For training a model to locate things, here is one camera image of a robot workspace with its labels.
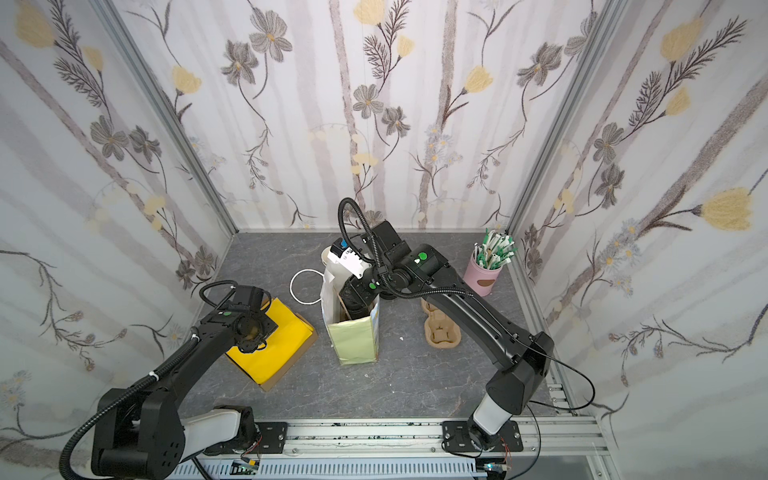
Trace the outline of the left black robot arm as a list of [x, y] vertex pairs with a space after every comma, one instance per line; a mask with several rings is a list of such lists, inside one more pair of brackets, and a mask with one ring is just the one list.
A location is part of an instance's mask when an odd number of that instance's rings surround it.
[[222, 284], [227, 294], [203, 300], [211, 311], [175, 353], [130, 387], [101, 397], [96, 413], [61, 451], [63, 478], [79, 478], [72, 456], [88, 432], [94, 434], [90, 470], [100, 479], [165, 479], [201, 453], [246, 452], [262, 440], [249, 407], [218, 407], [188, 419], [179, 414], [186, 395], [220, 357], [231, 349], [263, 350], [277, 329], [267, 314], [273, 301], [268, 291], [233, 280]]

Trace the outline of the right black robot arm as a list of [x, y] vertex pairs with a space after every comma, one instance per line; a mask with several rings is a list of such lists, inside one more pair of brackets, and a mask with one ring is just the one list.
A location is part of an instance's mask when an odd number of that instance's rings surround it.
[[492, 361], [496, 373], [467, 421], [465, 451], [481, 453], [495, 445], [502, 427], [531, 403], [554, 356], [546, 333], [532, 334], [498, 312], [467, 285], [449, 260], [429, 244], [410, 248], [391, 224], [371, 226], [349, 197], [338, 205], [341, 247], [364, 263], [340, 292], [348, 316], [358, 319], [378, 299], [425, 299], [468, 334]]

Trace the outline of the green white paper bag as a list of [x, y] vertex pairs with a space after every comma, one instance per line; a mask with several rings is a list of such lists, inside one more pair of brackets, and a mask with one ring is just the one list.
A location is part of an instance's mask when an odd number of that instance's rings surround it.
[[[304, 273], [322, 277], [316, 300], [302, 300], [294, 292], [294, 283]], [[327, 266], [323, 272], [305, 268], [293, 275], [289, 291], [299, 304], [320, 305], [323, 324], [341, 365], [374, 363], [379, 357], [379, 299], [375, 298], [373, 306], [366, 308], [364, 316], [352, 319], [340, 297], [341, 287], [349, 279], [355, 279], [355, 276], [344, 267]]]

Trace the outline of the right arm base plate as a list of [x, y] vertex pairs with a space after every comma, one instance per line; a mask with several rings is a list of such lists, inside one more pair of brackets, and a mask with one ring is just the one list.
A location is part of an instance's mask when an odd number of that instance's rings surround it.
[[488, 434], [469, 420], [446, 420], [441, 423], [443, 449], [452, 454], [477, 456], [483, 452], [522, 452], [523, 442], [518, 424], [504, 423], [496, 434]]

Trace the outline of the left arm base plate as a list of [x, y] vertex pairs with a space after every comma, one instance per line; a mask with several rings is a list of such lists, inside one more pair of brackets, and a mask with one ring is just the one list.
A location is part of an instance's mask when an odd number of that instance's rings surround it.
[[284, 451], [288, 423], [264, 422], [256, 423], [258, 433], [257, 445], [253, 452], [260, 455], [280, 455]]

